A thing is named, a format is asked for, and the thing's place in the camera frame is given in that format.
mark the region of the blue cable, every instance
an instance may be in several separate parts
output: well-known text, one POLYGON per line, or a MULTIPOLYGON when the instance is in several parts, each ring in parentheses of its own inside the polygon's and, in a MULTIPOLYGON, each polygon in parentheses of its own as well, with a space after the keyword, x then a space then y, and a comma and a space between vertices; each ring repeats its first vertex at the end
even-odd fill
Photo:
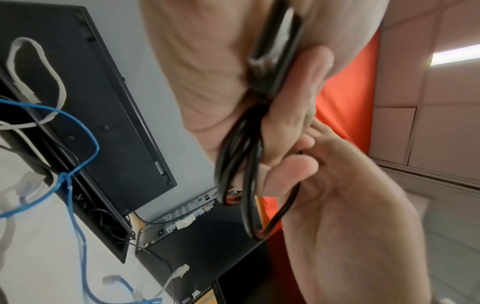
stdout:
POLYGON ((0 103, 7 104, 7 105, 12 105, 12 106, 17 106, 17 107, 44 109, 44 110, 54 111, 54 112, 57 112, 57 113, 62 114, 64 116, 67 116, 70 119, 72 119, 73 121, 75 121, 79 126, 81 126, 82 129, 85 130, 85 132, 88 134, 88 136, 93 141, 93 144, 95 145, 95 152, 93 153, 93 155, 91 157, 89 157, 86 161, 81 163, 74 170, 72 170, 70 173, 65 173, 65 172, 60 173, 58 175, 58 182, 57 182, 56 186, 53 187, 49 192, 47 192, 42 197, 40 197, 39 199, 37 199, 37 200, 35 200, 31 203, 22 205, 22 206, 20 206, 16 209, 13 209, 13 210, 10 210, 10 211, 7 211, 7 212, 4 212, 4 213, 0 214, 0 219, 11 217, 11 216, 13 216, 17 213, 24 212, 24 211, 32 208, 33 206, 38 205, 39 203, 41 203, 45 199, 47 199, 49 196, 54 194, 61 187, 63 182, 66 181, 67 189, 68 189, 68 193, 67 193, 68 215, 70 217, 70 221, 73 225, 73 228, 75 229, 75 232, 79 235, 80 240, 81 240, 80 268, 81 268, 81 284, 82 284, 82 287, 83 287, 83 291, 90 297, 90 299, 92 299, 97 304, 161 304, 161 302, 162 302, 161 297, 151 299, 151 300, 142 300, 142 301, 135 301, 135 302, 127 302, 127 303, 109 303, 109 302, 105 302, 105 301, 102 301, 102 300, 98 299, 93 294, 93 292, 90 290, 90 287, 89 287, 89 284, 88 284, 88 281, 87 281, 87 238, 85 237, 84 232, 82 231, 79 224, 77 223, 77 220, 75 219, 73 200, 72 200, 73 191, 72 191, 72 178, 71 177, 76 172, 78 172, 83 167, 85 167, 88 163, 90 163, 99 153, 100 146, 99 146, 99 143, 98 143, 97 139, 95 138, 95 136, 90 132, 90 130, 80 120, 78 120, 77 118, 75 118, 74 116, 70 115, 69 113, 67 113, 65 111, 62 111, 62 110, 59 110, 59 109, 56 109, 56 108, 52 108, 52 107, 43 106, 43 105, 26 104, 26 103, 20 103, 20 102, 9 101, 9 100, 4 100, 4 99, 0 99, 0 103))

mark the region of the skin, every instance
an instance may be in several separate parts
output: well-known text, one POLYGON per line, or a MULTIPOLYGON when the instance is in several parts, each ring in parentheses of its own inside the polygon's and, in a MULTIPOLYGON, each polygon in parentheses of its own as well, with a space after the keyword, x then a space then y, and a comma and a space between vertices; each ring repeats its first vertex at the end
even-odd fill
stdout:
MULTIPOLYGON (((245 109, 247 58, 270 0, 140 0, 158 62, 185 128, 212 161, 245 109)), ((262 120, 257 194, 285 201, 285 243, 307 303, 431 299, 420 220, 404 192, 352 144, 313 120, 315 96, 378 28, 386 0, 294 0, 300 50, 262 120), (304 155, 295 152, 303 150, 304 155)), ((242 172, 234 185, 241 187, 242 172)))

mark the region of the ceiling light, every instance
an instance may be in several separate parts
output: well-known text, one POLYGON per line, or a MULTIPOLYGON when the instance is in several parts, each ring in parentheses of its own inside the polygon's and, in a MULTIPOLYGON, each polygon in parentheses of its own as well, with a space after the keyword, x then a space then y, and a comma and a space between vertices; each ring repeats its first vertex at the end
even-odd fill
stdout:
POLYGON ((430 66, 480 58, 480 44, 460 49, 434 53, 430 66))

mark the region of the ceiling panel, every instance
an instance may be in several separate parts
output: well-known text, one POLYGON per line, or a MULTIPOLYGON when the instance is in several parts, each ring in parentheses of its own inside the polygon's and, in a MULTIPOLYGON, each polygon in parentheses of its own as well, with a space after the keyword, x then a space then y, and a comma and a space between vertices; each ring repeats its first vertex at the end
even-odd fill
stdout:
POLYGON ((430 67, 425 102, 480 104, 480 59, 430 67))
POLYGON ((429 11, 437 6, 439 0, 390 0, 383 20, 384 26, 403 21, 429 11))
POLYGON ((419 101, 432 55, 434 17, 424 17, 381 36, 375 91, 376 106, 411 106, 419 101))
POLYGON ((416 108, 375 108, 369 156, 402 164, 416 108))
POLYGON ((480 106, 424 107, 408 165, 480 181, 480 106))
POLYGON ((459 3, 443 14, 436 51, 480 44, 480 0, 459 3))

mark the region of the coiled black cable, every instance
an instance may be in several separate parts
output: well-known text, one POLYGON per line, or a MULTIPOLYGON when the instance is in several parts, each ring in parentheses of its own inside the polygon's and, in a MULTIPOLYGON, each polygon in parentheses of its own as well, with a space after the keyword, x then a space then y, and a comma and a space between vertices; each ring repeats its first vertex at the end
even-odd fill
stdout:
POLYGON ((266 239, 281 218, 287 213, 295 202, 300 189, 298 183, 291 191, 286 203, 280 208, 268 225, 258 230, 255 225, 255 189, 260 159, 264 148, 261 134, 262 118, 269 110, 269 103, 257 104, 238 119, 230 132, 223 140, 215 164, 215 184, 217 199, 220 203, 228 205, 227 192, 233 178, 245 163, 243 190, 241 192, 240 209, 243 225, 248 235, 257 241, 266 239))

